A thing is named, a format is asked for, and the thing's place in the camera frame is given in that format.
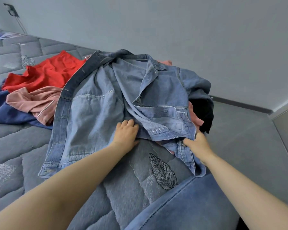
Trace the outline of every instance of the floor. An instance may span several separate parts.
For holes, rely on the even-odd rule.
[[[288,153],[264,113],[215,102],[207,135],[212,149],[252,181],[288,204]]]

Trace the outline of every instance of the red shirt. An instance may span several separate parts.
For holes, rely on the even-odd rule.
[[[81,68],[86,60],[78,60],[66,51],[48,58],[35,66],[27,66],[23,75],[10,73],[5,80],[2,90],[13,92],[26,87],[33,92],[46,86],[63,88],[69,78]]]

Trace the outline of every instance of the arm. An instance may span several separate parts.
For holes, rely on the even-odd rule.
[[[135,145],[138,125],[118,123],[106,148],[66,167],[0,212],[0,230],[66,229],[105,176]]]
[[[209,168],[249,229],[288,229],[288,205],[218,157],[201,132],[196,140],[184,139],[184,143]]]

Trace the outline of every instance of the baseboard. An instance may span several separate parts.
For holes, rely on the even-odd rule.
[[[211,96],[211,97],[216,102],[221,102],[221,103],[225,103],[225,104],[232,105],[232,106],[238,106],[238,107],[242,107],[242,108],[245,108],[245,109],[262,112],[262,113],[265,113],[265,114],[272,114],[273,113],[272,110],[269,110],[269,109],[266,109],[266,108],[263,108],[263,107],[253,106],[253,105],[245,104],[245,103],[242,103],[242,102],[236,102],[236,101],[233,101],[233,100],[228,100],[228,99],[221,98],[221,97],[216,97],[216,96]]]

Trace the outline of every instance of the hand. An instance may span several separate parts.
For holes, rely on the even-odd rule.
[[[211,150],[205,135],[200,131],[196,134],[195,140],[185,138],[183,143],[188,146],[194,155],[205,165],[210,158],[216,156],[216,154]]]
[[[128,153],[138,141],[134,141],[139,130],[139,125],[135,124],[134,121],[124,120],[122,123],[116,125],[116,131],[114,134],[113,141],[110,145],[118,147],[123,151],[124,154]]]

